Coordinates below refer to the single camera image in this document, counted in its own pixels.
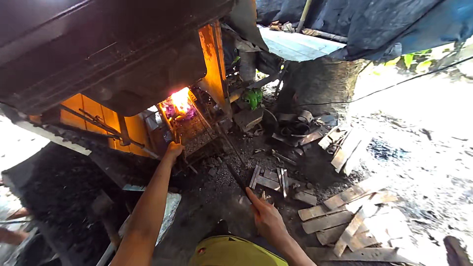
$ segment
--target person's left hand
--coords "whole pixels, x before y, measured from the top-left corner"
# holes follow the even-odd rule
[[[184,150],[184,146],[175,142],[171,142],[168,147],[165,156],[169,156],[172,159],[176,159],[182,151]]]

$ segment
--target hand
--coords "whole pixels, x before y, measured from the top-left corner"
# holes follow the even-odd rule
[[[177,156],[179,156],[182,151],[184,150],[184,146],[175,142],[171,142],[168,147],[166,154],[164,156],[168,156],[175,160]]]
[[[254,213],[254,223],[258,233],[276,249],[292,239],[278,210],[265,200],[256,197],[249,187],[246,188],[246,193],[253,203],[251,209]]]

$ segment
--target blue tarp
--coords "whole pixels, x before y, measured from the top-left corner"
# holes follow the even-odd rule
[[[273,20],[296,23],[304,2],[257,0],[258,23],[267,25]],[[333,57],[385,61],[471,37],[473,1],[313,1],[304,26],[348,38],[347,46],[333,53]]]

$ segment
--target tree trunk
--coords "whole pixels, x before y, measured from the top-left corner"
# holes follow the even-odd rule
[[[288,113],[290,108],[295,112],[304,109],[314,116],[332,114],[345,120],[349,104],[306,104],[352,100],[364,61],[338,61],[324,56],[311,61],[290,62],[278,97],[278,111]]]

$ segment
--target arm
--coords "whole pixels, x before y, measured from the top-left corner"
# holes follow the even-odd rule
[[[171,142],[145,192],[135,206],[111,266],[150,265],[166,207],[171,168],[184,146]]]
[[[256,197],[249,187],[246,188],[254,213],[254,223],[258,232],[273,245],[288,261],[290,266],[316,266],[289,235],[281,214],[273,205]]]

